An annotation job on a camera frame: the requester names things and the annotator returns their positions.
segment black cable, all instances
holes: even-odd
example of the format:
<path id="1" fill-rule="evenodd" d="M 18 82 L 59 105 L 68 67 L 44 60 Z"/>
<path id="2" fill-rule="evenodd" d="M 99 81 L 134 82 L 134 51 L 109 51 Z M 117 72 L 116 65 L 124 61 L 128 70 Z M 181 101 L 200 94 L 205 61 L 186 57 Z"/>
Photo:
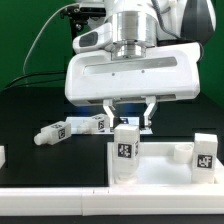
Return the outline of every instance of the black cable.
<path id="1" fill-rule="evenodd" d="M 59 82 L 59 81 L 64 81 L 65 78 L 63 79 L 53 79 L 53 80 L 47 80 L 47 81 L 40 81 L 40 82 L 31 82 L 29 83 L 29 85 L 36 85 L 36 84 L 42 84 L 42 83 L 50 83 L 50 82 Z M 20 84 L 20 85 L 16 85 L 16 86 L 9 86 L 9 87 L 5 87 L 4 89 L 2 89 L 0 91 L 0 94 L 8 91 L 9 89 L 13 89 L 13 88 L 18 88 L 18 87 L 22 87 L 22 86 L 27 86 L 27 84 Z"/>
<path id="2" fill-rule="evenodd" d="M 47 75 L 61 75 L 61 74 L 66 74 L 66 71 L 52 71 L 52 72 L 38 72 L 38 73 L 31 73 L 27 75 L 20 76 L 16 79 L 14 79 L 12 82 L 8 83 L 5 88 L 11 87 L 14 83 L 19 82 L 20 80 L 29 78 L 29 77 L 34 77 L 34 76 L 47 76 Z"/>
<path id="3" fill-rule="evenodd" d="M 157 14 L 157 17 L 158 17 L 158 21 L 159 21 L 160 28 L 161 28 L 165 33 L 167 33 L 167 34 L 169 34 L 169 35 L 171 35 L 171 36 L 173 36 L 173 37 L 175 37 L 175 38 L 177 38 L 177 39 L 180 39 L 180 37 L 179 37 L 177 34 L 175 34 L 175 33 L 173 33 L 173 32 L 171 32 L 171 31 L 169 31 L 169 30 L 166 29 L 166 27 L 165 27 L 165 25 L 164 25 L 164 22 L 163 22 L 162 15 L 161 15 L 161 11 L 160 11 L 160 7 L 159 7 L 159 3 L 158 3 L 158 1 L 157 1 L 157 0 L 152 0 L 152 4 L 153 4 L 153 8 L 154 8 L 155 11 L 156 11 L 156 14 Z"/>

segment white plastic object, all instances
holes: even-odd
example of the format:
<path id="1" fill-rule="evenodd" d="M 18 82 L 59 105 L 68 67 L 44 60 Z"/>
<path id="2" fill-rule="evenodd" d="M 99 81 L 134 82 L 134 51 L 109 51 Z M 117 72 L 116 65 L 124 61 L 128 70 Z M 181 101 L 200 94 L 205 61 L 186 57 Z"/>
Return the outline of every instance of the white plastic object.
<path id="1" fill-rule="evenodd" d="M 192 162 L 193 147 L 192 145 L 175 145 L 173 159 L 176 163 L 188 164 Z"/>
<path id="2" fill-rule="evenodd" d="M 106 127 L 109 127 L 109 117 L 105 114 L 98 114 L 78 125 L 76 134 L 95 134 L 104 132 Z"/>
<path id="3" fill-rule="evenodd" d="M 192 183 L 214 183 L 217 148 L 216 135 L 195 134 Z"/>
<path id="4" fill-rule="evenodd" d="M 36 145 L 54 145 L 66 138 L 71 137 L 71 124 L 59 121 L 41 129 L 41 133 L 34 137 Z"/>
<path id="5" fill-rule="evenodd" d="M 98 35 L 97 43 L 95 45 L 81 47 L 80 40 L 85 36 L 91 35 L 91 33 L 97 33 L 97 35 Z M 74 48 L 76 54 L 90 52 L 90 51 L 96 51 L 99 49 L 103 49 L 107 45 L 111 44 L 113 42 L 112 37 L 113 37 L 112 25 L 111 25 L 111 23 L 105 23 L 102 26 L 96 28 L 95 30 L 90 31 L 88 33 L 85 33 L 85 34 L 75 38 L 73 41 L 73 48 Z"/>
<path id="6" fill-rule="evenodd" d="M 199 58 L 198 43 L 150 48 L 146 58 L 122 62 L 104 50 L 78 54 L 69 63 L 65 95 L 76 106 L 102 105 L 104 99 L 138 103 L 144 96 L 193 99 L 200 92 Z"/>
<path id="7" fill-rule="evenodd" d="M 0 146 L 0 169 L 5 163 L 5 147 Z"/>
<path id="8" fill-rule="evenodd" d="M 193 145 L 140 143 L 137 183 L 120 185 L 113 181 L 114 143 L 108 143 L 109 187 L 0 188 L 0 215 L 224 214 L 223 184 L 191 184 L 191 166 L 173 162 L 180 144 Z M 224 167 L 218 159 L 215 165 L 218 181 Z"/>
<path id="9" fill-rule="evenodd" d="M 139 127 L 120 124 L 114 130 L 114 167 L 117 183 L 135 180 L 139 166 Z"/>

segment white platform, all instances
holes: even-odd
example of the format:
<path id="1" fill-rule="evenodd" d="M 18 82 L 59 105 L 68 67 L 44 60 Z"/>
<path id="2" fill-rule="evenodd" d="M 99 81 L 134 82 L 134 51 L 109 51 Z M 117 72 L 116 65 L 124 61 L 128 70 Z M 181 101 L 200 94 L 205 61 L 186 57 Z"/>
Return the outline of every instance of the white platform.
<path id="1" fill-rule="evenodd" d="M 222 164 L 217 160 L 215 184 L 191 184 L 191 166 L 172 161 L 176 144 L 141 143 L 137 183 L 119 185 L 108 143 L 110 187 L 2 188 L 0 215 L 224 214 Z"/>

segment green backdrop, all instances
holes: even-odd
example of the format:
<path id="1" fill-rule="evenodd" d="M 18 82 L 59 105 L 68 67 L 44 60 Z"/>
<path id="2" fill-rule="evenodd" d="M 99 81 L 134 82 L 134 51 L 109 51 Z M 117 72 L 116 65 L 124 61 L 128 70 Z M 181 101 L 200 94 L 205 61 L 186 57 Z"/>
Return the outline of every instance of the green backdrop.
<path id="1" fill-rule="evenodd" d="M 73 0 L 1 0 L 0 1 L 0 88 L 22 75 L 23 62 L 33 40 L 46 20 Z M 213 0 L 217 29 L 205 47 L 199 66 L 201 90 L 224 107 L 224 1 Z M 72 56 L 68 19 L 57 16 L 47 27 L 27 66 L 27 72 L 64 70 Z"/>

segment white cube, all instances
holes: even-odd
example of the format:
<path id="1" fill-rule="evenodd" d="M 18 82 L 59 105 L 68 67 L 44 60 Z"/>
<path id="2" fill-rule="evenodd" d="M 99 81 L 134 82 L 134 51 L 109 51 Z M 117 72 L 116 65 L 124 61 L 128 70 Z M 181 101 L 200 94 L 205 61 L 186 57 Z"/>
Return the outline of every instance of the white cube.
<path id="1" fill-rule="evenodd" d="M 192 183 L 214 183 L 217 148 L 216 135 L 195 134 Z"/>
<path id="2" fill-rule="evenodd" d="M 120 159 L 135 159 L 139 154 L 139 127 L 120 124 L 114 130 L 115 157 Z"/>
<path id="3" fill-rule="evenodd" d="M 114 130 L 115 179 L 128 181 L 139 166 L 140 131 L 138 126 L 120 124 Z"/>

